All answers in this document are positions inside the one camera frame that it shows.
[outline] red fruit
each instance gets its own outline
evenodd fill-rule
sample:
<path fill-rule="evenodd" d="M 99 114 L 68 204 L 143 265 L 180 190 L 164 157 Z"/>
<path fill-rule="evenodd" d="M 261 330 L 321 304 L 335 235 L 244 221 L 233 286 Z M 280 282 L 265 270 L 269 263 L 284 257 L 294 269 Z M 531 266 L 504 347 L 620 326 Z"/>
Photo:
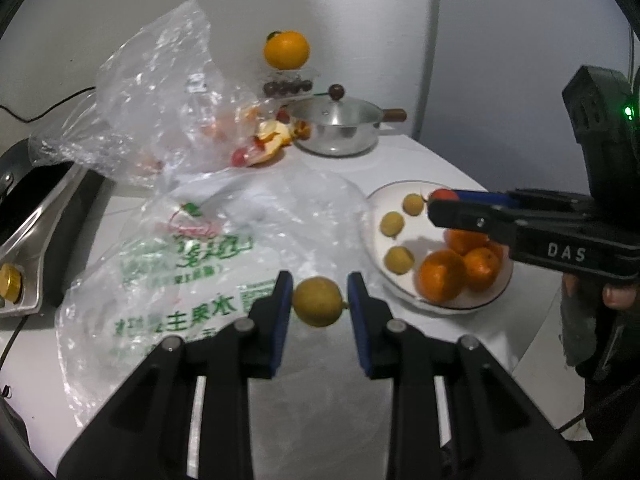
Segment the red fruit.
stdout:
<path fill-rule="evenodd" d="M 238 148 L 231 154 L 231 166 L 233 168 L 244 168 L 249 156 L 246 148 Z"/>
<path fill-rule="evenodd" d="M 289 114 L 284 108 L 281 108 L 276 114 L 276 120 L 280 121 L 283 124 L 289 124 L 291 117 L 289 117 Z"/>
<path fill-rule="evenodd" d="M 440 189 L 436 189 L 436 191 L 431 192 L 427 202 L 430 202 L 431 200 L 460 200 L 460 197 L 455 191 L 441 187 Z"/>

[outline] tangerine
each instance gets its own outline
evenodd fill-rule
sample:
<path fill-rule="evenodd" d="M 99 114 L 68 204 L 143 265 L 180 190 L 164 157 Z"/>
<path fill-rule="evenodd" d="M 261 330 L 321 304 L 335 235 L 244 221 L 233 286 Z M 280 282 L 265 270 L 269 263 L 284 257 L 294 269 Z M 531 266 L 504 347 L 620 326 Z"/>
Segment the tangerine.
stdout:
<path fill-rule="evenodd" d="M 489 237 L 483 233 L 462 231 L 460 229 L 447 229 L 444 233 L 444 241 L 447 247 L 464 256 L 469 251 L 483 247 L 489 241 Z"/>
<path fill-rule="evenodd" d="M 262 54 L 264 60 L 278 70 L 298 70 L 309 59 L 311 49 L 299 32 L 272 32 Z"/>
<path fill-rule="evenodd" d="M 483 292 L 492 286 L 500 272 L 500 260 L 495 253 L 480 247 L 469 251 L 464 257 L 466 284 L 473 292 Z"/>
<path fill-rule="evenodd" d="M 451 249 L 429 254 L 417 273 L 416 288 L 431 303 L 441 304 L 453 300 L 465 285 L 464 260 Z"/>
<path fill-rule="evenodd" d="M 500 260 L 500 263 L 502 263 L 502 261 L 504 260 L 504 245 L 489 240 L 485 247 L 489 249 L 493 254 L 498 256 L 498 260 Z"/>

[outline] blue gripper pad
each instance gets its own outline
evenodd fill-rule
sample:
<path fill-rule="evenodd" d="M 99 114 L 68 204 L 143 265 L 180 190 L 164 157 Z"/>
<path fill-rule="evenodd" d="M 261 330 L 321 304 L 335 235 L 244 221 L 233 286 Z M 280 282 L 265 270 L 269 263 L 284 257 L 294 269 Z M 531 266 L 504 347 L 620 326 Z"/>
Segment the blue gripper pad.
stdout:
<path fill-rule="evenodd" d="M 280 301 L 278 315 L 271 335 L 273 353 L 271 355 L 270 367 L 273 376 L 282 363 L 282 352 L 284 350 L 284 342 L 287 339 L 287 329 L 289 328 L 292 295 L 293 278 L 289 272 L 281 270 L 272 294 L 272 298 L 277 298 Z"/>
<path fill-rule="evenodd" d="M 454 189 L 461 202 L 473 202 L 488 205 L 501 205 L 508 208 L 517 208 L 520 203 L 506 193 L 491 193 L 487 191 L 471 191 L 468 189 Z"/>
<path fill-rule="evenodd" d="M 352 272 L 347 278 L 347 298 L 351 312 L 351 324 L 353 325 L 353 335 L 356 339 L 356 350 L 358 351 L 358 361 L 367 377 L 371 377 L 371 342 L 362 310 L 362 303 L 369 299 L 369 293 L 364 285 L 362 275 L 359 272 Z"/>

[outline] finger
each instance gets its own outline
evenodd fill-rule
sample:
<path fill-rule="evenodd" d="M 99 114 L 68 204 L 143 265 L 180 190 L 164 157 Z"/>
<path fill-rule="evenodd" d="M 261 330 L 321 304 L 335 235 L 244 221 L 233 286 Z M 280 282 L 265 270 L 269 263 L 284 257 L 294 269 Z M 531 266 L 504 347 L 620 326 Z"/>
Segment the finger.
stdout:
<path fill-rule="evenodd" d="M 562 282 L 564 283 L 564 290 L 566 290 L 567 296 L 570 298 L 575 292 L 575 288 L 578 286 L 578 278 L 572 274 L 565 274 L 562 276 Z"/>
<path fill-rule="evenodd" d="M 634 286 L 605 285 L 602 300 L 613 310 L 627 310 L 634 304 L 637 292 L 638 289 Z"/>

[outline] wooden pot handle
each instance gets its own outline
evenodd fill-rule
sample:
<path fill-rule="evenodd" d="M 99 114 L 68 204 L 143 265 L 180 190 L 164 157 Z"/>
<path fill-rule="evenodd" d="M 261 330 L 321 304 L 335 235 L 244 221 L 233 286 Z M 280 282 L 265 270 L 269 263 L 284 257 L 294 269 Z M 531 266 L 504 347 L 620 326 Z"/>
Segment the wooden pot handle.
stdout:
<path fill-rule="evenodd" d="M 388 108 L 382 111 L 384 113 L 382 115 L 383 123 L 404 123 L 406 121 L 406 111 L 402 108 Z"/>

